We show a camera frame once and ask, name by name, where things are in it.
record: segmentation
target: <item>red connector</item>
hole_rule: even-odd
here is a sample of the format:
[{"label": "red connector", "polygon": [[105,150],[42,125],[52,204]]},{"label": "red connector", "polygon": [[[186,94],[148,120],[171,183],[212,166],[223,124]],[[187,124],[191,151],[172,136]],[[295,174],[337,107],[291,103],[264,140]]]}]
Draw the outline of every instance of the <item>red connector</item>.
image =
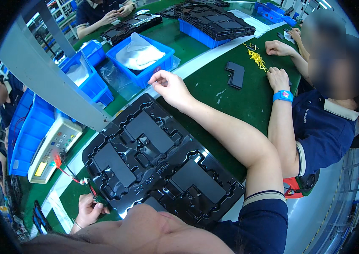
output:
[{"label": "red connector", "polygon": [[60,166],[62,165],[62,161],[61,161],[61,158],[59,155],[55,156],[54,162],[55,162],[55,165],[57,166],[57,168],[60,168]]}]

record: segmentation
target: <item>tester display screen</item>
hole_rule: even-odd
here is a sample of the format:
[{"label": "tester display screen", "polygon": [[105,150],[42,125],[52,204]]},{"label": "tester display screen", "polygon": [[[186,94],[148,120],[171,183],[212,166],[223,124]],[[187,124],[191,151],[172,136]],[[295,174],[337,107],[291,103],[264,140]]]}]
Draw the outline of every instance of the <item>tester display screen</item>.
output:
[{"label": "tester display screen", "polygon": [[35,172],[35,176],[41,176],[46,166],[47,164],[45,162],[41,162],[40,165],[38,166],[37,171]]}]

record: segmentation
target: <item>white cloth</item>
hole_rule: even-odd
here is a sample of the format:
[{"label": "white cloth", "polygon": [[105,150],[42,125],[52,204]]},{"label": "white cloth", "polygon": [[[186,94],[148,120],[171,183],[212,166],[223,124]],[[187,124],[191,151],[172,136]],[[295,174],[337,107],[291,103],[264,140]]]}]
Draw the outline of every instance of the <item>white cloth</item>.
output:
[{"label": "white cloth", "polygon": [[268,30],[270,30],[270,27],[263,22],[261,22],[258,19],[255,19],[254,17],[249,16],[246,13],[243,13],[239,10],[230,10],[228,12],[233,13],[236,17],[243,19],[246,23],[248,23],[251,26],[254,26],[256,28],[256,31],[254,32],[254,37],[259,38],[264,33],[266,33]]},{"label": "white cloth", "polygon": [[88,66],[86,66],[85,59],[81,56],[81,64],[72,65],[66,75],[77,85],[78,87],[89,78]]},{"label": "white cloth", "polygon": [[116,53],[116,60],[129,69],[144,70],[165,56],[137,33],[131,34],[131,42]]}]

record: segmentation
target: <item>blue wristwatch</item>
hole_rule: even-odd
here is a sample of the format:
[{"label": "blue wristwatch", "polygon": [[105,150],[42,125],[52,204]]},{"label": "blue wristwatch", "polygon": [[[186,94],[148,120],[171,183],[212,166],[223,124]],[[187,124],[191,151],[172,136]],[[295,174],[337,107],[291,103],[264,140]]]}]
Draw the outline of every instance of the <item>blue wristwatch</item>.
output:
[{"label": "blue wristwatch", "polygon": [[276,99],[293,102],[293,94],[290,91],[287,91],[287,90],[279,90],[278,93],[275,93],[273,95],[273,102]]}]

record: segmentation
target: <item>bracelet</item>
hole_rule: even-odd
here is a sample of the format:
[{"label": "bracelet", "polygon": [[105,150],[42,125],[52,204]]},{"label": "bracelet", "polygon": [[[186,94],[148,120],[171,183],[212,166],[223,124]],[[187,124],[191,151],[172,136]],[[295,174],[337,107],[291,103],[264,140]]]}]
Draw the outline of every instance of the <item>bracelet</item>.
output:
[{"label": "bracelet", "polygon": [[79,227],[79,229],[82,229],[82,227],[79,226],[79,224],[77,223],[77,221],[75,221],[75,225],[76,225],[77,227]]}]

